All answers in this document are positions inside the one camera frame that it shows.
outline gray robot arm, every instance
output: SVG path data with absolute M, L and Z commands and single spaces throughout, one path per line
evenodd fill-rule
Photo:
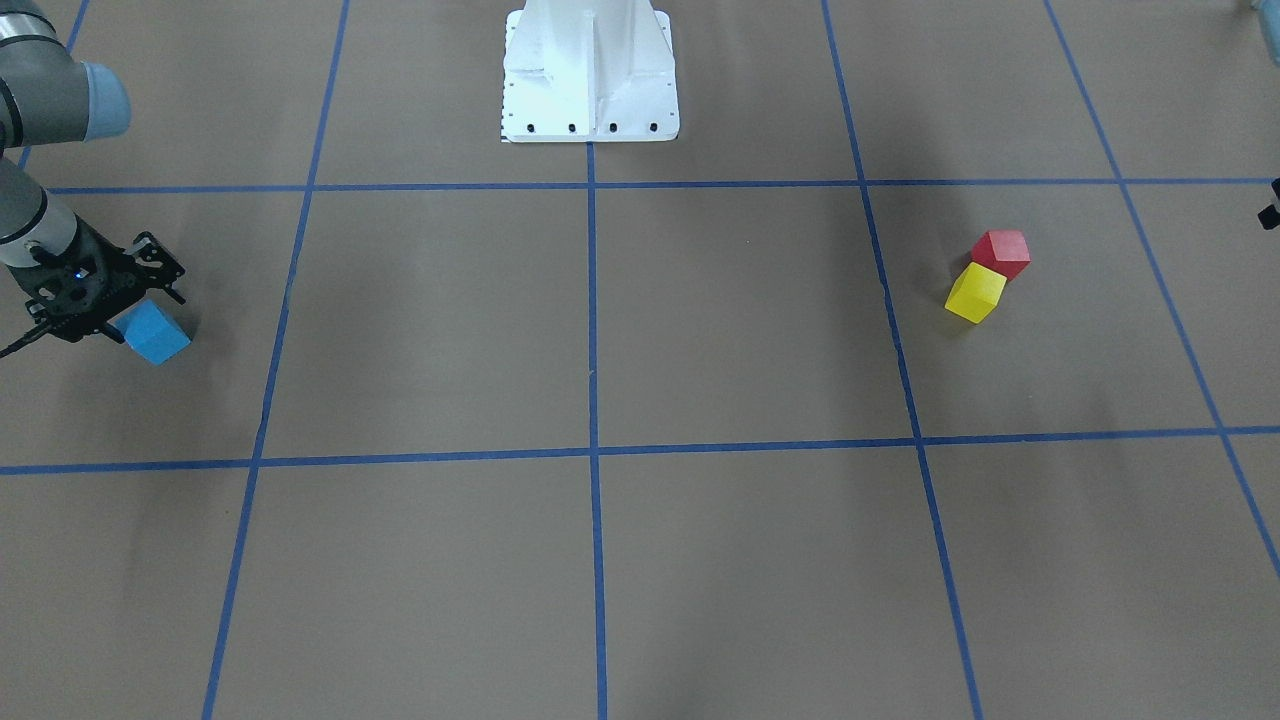
M 0 0 L 0 263 L 31 297 L 36 323 L 0 357 L 45 334 L 122 342 L 110 320 L 150 288 L 183 302 L 173 282 L 184 270 L 151 234 L 129 250 L 111 245 L 3 158 L 8 147 L 122 135 L 129 119 L 115 73 L 74 61 L 31 0 Z

